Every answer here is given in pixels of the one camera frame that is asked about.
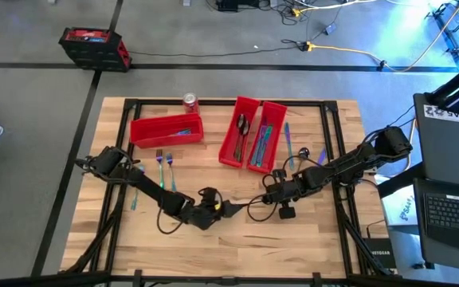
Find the red and black toolbox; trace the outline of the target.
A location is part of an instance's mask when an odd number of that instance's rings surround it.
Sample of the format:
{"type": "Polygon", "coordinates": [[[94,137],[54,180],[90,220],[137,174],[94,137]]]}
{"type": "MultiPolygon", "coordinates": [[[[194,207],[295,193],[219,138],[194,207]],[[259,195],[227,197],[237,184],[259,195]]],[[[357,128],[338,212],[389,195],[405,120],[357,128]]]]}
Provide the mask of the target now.
{"type": "Polygon", "coordinates": [[[122,37],[109,29],[65,28],[58,44],[81,69],[126,73],[131,67],[122,37]]]}

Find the red plastic bin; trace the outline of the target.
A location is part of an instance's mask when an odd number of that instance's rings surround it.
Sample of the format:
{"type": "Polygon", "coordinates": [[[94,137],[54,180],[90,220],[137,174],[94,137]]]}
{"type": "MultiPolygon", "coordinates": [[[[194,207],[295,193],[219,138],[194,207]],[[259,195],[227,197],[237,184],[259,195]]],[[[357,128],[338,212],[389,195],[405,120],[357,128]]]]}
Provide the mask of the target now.
{"type": "Polygon", "coordinates": [[[243,147],[241,150],[241,162],[238,162],[233,156],[238,138],[237,120],[241,114],[244,114],[251,127],[260,104],[261,102],[259,100],[253,98],[248,98],[244,96],[237,97],[236,102],[234,104],[233,115],[231,116],[229,127],[227,129],[225,138],[219,150],[218,159],[220,163],[224,163],[226,165],[230,165],[232,167],[237,168],[241,168],[243,166],[250,129],[249,133],[246,135],[243,141],[243,147]]]}
{"type": "Polygon", "coordinates": [[[139,148],[192,144],[203,139],[202,118],[199,114],[181,114],[133,120],[130,124],[130,142],[139,148]],[[187,136],[170,134],[190,128],[187,136]]]}
{"type": "Polygon", "coordinates": [[[282,126],[284,123],[284,118],[287,112],[287,107],[282,104],[277,104],[272,101],[264,101],[261,109],[261,118],[259,124],[257,125],[257,133],[253,141],[251,153],[247,162],[247,169],[259,173],[269,173],[275,166],[275,158],[277,152],[277,145],[279,138],[281,136],[282,126]],[[267,126],[272,125],[273,131],[269,138],[265,155],[263,158],[262,166],[258,167],[257,165],[251,164],[251,159],[253,157],[254,149],[257,144],[258,133],[260,130],[261,123],[263,119],[267,120],[267,126]]]}

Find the open laptop with keyboard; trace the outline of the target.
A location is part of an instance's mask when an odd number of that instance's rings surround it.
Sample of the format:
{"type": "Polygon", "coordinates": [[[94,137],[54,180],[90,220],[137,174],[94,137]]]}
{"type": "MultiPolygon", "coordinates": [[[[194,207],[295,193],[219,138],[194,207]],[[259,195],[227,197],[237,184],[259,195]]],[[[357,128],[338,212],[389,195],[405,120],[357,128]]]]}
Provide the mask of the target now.
{"type": "Polygon", "coordinates": [[[459,269],[459,184],[413,182],[422,257],[459,269]]]}

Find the black table frame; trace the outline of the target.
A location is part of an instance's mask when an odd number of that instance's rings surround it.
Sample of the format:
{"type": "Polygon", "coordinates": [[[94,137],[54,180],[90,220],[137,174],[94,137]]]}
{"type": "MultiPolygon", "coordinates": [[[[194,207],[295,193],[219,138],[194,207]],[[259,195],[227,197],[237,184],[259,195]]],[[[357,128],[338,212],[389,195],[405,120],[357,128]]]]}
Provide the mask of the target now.
{"type": "MultiPolygon", "coordinates": [[[[117,139],[125,100],[104,98],[90,154],[99,154],[105,146],[119,144],[117,139]]],[[[263,174],[218,162],[218,153],[229,127],[236,100],[200,100],[204,138],[200,143],[161,147],[164,154],[173,154],[173,169],[178,190],[196,198],[203,187],[217,188],[224,199],[248,203],[264,193],[263,174]]],[[[316,159],[325,145],[323,122],[328,124],[332,151],[339,156],[333,113],[327,106],[339,106],[339,118],[346,151],[355,148],[364,137],[356,101],[325,102],[327,121],[320,113],[321,105],[300,106],[300,100],[278,104],[290,105],[286,121],[291,125],[294,148],[307,146],[316,159]]],[[[306,104],[316,104],[308,100],[306,104]]],[[[99,226],[103,204],[109,202],[112,211],[120,188],[109,187],[109,199],[104,201],[107,184],[84,175],[66,242],[60,270],[67,270],[86,251],[99,226]]],[[[383,206],[375,187],[359,184],[355,193],[355,210],[361,232],[365,225],[383,219],[383,206]]],[[[248,278],[308,279],[312,273],[322,278],[346,277],[346,271],[364,272],[365,259],[347,232],[347,251],[341,250],[332,186],[295,204],[296,217],[281,220],[276,213],[266,222],[254,222],[244,208],[234,217],[222,219],[208,230],[182,225],[175,233],[161,234],[156,227],[159,208],[148,196],[140,193],[136,210],[131,210],[135,188],[124,192],[124,208],[119,231],[111,241],[112,232],[103,240],[96,271],[111,268],[112,275],[131,276],[141,269],[144,276],[172,277],[234,277],[242,282],[248,278]]]]}

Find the red soda can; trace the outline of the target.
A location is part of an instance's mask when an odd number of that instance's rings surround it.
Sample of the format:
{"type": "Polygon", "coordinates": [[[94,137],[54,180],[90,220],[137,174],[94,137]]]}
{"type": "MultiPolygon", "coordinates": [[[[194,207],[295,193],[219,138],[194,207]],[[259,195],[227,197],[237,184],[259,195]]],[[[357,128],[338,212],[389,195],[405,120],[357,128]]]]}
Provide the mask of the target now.
{"type": "Polygon", "coordinates": [[[199,114],[198,97],[194,93],[186,93],[182,98],[182,105],[186,114],[199,114]]]}

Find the grey closed laptop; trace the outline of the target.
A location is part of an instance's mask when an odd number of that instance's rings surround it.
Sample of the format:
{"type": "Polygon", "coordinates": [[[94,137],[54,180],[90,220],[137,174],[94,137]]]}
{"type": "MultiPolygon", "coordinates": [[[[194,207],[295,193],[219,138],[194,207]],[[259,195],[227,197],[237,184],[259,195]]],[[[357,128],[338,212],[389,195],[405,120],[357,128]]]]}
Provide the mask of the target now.
{"type": "Polygon", "coordinates": [[[426,116],[426,97],[416,93],[413,98],[426,176],[459,184],[459,122],[426,116]]]}

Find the black floor device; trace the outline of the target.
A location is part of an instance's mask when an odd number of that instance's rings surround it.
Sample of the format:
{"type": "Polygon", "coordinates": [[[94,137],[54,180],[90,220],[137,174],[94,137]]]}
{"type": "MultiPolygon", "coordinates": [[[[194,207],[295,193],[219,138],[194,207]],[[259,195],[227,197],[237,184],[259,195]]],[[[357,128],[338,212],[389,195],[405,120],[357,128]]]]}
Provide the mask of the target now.
{"type": "Polygon", "coordinates": [[[261,0],[215,0],[217,10],[220,12],[238,12],[240,6],[258,8],[261,0]]]}

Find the rainbow iridescent knife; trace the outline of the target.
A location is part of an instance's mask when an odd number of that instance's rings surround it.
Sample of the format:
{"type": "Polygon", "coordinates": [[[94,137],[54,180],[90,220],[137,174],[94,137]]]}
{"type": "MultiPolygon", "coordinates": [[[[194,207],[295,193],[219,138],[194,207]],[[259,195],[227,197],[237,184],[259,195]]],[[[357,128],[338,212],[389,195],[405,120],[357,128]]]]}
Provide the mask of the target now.
{"type": "Polygon", "coordinates": [[[257,157],[258,157],[258,153],[259,153],[259,150],[260,150],[260,147],[261,147],[261,140],[265,135],[266,128],[267,128],[267,120],[263,119],[263,122],[261,123],[260,130],[259,130],[259,133],[258,133],[257,144],[256,144],[256,147],[254,149],[253,157],[251,159],[251,164],[252,165],[256,165],[257,164],[257,157]]]}

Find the black network switch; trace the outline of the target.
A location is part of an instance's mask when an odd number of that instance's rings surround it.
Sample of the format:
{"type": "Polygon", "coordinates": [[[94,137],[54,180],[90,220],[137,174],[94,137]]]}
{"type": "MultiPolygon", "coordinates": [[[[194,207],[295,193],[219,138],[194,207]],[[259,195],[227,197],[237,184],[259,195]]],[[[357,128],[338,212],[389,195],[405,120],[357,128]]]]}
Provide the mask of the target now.
{"type": "Polygon", "coordinates": [[[365,238],[364,241],[370,249],[371,253],[382,263],[385,268],[396,268],[394,250],[389,238],[365,238]]]}

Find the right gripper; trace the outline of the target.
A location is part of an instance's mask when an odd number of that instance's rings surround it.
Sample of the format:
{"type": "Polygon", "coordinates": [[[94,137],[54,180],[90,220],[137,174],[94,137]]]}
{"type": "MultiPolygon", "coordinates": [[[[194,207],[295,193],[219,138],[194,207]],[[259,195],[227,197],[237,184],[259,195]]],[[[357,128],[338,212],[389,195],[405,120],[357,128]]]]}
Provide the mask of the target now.
{"type": "Polygon", "coordinates": [[[314,171],[302,171],[293,175],[291,180],[285,179],[285,171],[274,171],[270,177],[273,184],[267,186],[267,194],[263,203],[294,202],[317,192],[317,175],[314,171]]]}

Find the silver spoon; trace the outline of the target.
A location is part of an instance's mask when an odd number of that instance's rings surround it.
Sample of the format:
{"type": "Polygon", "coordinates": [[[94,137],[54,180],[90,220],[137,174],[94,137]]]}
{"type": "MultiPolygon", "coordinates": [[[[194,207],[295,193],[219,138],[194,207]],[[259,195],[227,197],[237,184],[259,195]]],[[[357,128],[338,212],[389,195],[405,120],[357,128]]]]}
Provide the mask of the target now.
{"type": "Polygon", "coordinates": [[[241,153],[242,153],[242,147],[243,147],[243,141],[246,135],[249,133],[250,125],[249,122],[246,121],[244,124],[240,127],[239,129],[239,137],[237,140],[237,146],[234,152],[234,157],[238,162],[241,162],[241,153]]]}

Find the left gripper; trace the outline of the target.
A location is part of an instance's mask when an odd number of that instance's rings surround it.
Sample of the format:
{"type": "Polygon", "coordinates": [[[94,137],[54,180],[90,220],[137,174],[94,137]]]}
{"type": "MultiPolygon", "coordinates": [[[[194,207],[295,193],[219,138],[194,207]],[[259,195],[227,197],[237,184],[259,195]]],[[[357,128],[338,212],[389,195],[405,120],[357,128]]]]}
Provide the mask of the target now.
{"type": "Polygon", "coordinates": [[[232,218],[244,207],[246,207],[245,203],[231,201],[222,203],[217,199],[203,198],[198,205],[195,205],[193,201],[187,201],[175,218],[181,223],[195,226],[200,230],[207,230],[221,217],[232,218]]]}

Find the white printed box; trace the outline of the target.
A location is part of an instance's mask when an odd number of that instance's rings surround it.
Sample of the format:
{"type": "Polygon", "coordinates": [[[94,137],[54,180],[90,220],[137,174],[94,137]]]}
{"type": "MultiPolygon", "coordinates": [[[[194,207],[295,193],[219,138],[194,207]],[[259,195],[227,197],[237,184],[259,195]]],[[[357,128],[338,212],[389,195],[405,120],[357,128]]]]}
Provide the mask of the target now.
{"type": "Polygon", "coordinates": [[[418,224],[414,188],[403,187],[382,199],[388,226],[416,226],[418,224]]]}

